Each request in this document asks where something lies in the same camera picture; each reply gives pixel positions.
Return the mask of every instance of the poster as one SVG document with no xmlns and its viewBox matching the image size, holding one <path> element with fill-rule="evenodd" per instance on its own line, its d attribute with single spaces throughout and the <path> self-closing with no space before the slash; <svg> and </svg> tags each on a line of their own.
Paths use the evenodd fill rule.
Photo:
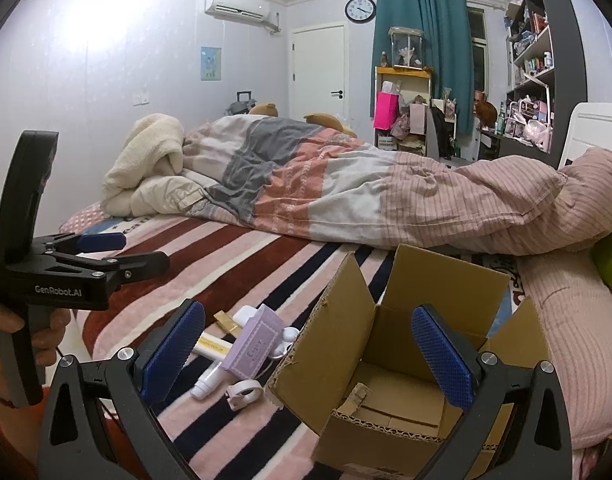
<svg viewBox="0 0 612 480">
<path fill-rule="evenodd" d="M 222 80 L 222 50 L 212 46 L 202 47 L 202 81 Z"/>
</svg>

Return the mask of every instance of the blanket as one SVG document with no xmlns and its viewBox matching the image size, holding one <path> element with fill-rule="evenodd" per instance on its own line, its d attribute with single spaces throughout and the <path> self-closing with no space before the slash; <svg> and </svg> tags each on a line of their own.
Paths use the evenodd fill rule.
<svg viewBox="0 0 612 480">
<path fill-rule="evenodd" d="M 212 181 L 187 215 L 310 240 L 522 255 L 612 231 L 608 150 L 562 171 L 521 156 L 451 170 L 316 124 L 244 115 L 187 133 L 183 153 Z"/>
<path fill-rule="evenodd" d="M 102 184 L 102 208 L 115 216 L 183 213 L 204 195 L 183 176 L 184 128 L 175 118 L 152 114 L 135 123 Z"/>
<path fill-rule="evenodd" d="M 211 324 L 212 314 L 218 310 L 234 313 L 243 304 L 266 303 L 287 322 L 301 327 L 348 251 L 355 251 L 375 300 L 385 288 L 394 257 L 394 251 L 309 242 L 181 216 L 108 218 L 98 206 L 73 216 L 60 231 L 123 232 L 128 244 L 122 253 L 162 250 L 171 257 L 171 269 L 165 276 L 125 285 L 111 297 L 109 310 L 78 312 L 83 340 L 97 359 L 111 356 L 122 346 L 139 344 L 168 319 L 186 296 L 204 304 L 209 323 L 206 330 L 229 342 L 233 342 L 232 336 Z M 97 257 L 115 254 L 99 253 Z M 511 256 L 470 254 L 460 258 L 506 272 L 511 278 L 491 334 L 523 300 L 524 288 L 534 288 L 533 283 L 542 281 L 541 271 L 535 273 L 526 268 L 529 281 L 522 284 L 523 275 L 518 273 Z M 311 462 L 316 435 L 287 410 L 277 411 L 269 402 L 263 402 L 254 409 L 233 413 L 224 399 L 223 388 L 202 402 L 193 399 L 189 389 L 209 364 L 193 356 L 170 395 L 155 407 L 160 423 L 200 478 L 355 480 Z M 567 373 L 566 370 L 571 368 L 564 366 L 562 371 Z M 577 402 L 577 397 L 567 400 Z M 593 414 L 602 407 L 584 405 L 580 410 L 570 406 L 569 410 L 574 414 L 571 428 L 575 441 L 581 431 L 589 429 L 587 424 L 582 428 L 580 422 L 593 420 Z M 587 450 L 590 458 L 596 459 L 596 452 L 597 448 Z M 584 450 L 576 452 L 577 473 L 583 455 Z M 578 475 L 573 478 L 581 480 Z"/>
</svg>

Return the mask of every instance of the white bed headboard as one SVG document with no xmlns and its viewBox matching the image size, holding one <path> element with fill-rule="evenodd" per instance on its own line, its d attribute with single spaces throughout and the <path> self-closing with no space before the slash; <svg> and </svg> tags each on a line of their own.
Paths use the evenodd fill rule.
<svg viewBox="0 0 612 480">
<path fill-rule="evenodd" d="M 560 168 L 593 146 L 612 151 L 612 103 L 580 103 L 575 107 Z"/>
</svg>

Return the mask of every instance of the cream fleece blanket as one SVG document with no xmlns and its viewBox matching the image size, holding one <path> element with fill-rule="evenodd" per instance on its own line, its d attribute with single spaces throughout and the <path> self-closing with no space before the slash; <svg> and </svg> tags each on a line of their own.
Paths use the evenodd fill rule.
<svg viewBox="0 0 612 480">
<path fill-rule="evenodd" d="M 102 210 L 112 216 L 178 214 L 205 197 L 184 176 L 184 127 L 175 118 L 151 114 L 137 121 L 102 184 Z"/>
</svg>

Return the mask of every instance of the blue gripper pad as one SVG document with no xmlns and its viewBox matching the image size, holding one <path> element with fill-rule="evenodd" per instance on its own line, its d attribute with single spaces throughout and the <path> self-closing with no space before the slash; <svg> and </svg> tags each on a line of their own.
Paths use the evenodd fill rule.
<svg viewBox="0 0 612 480">
<path fill-rule="evenodd" d="M 448 402 L 468 410 L 474 400 L 473 376 L 424 306 L 413 310 L 411 332 Z"/>
<path fill-rule="evenodd" d="M 139 346 L 134 379 L 147 406 L 166 399 L 191 350 L 204 331 L 204 307 L 184 300 L 166 324 Z"/>
<path fill-rule="evenodd" d="M 126 246 L 126 236 L 123 233 L 102 233 L 99 235 L 81 235 L 77 240 L 77 250 L 80 253 L 102 253 L 104 251 L 119 251 Z"/>
</svg>

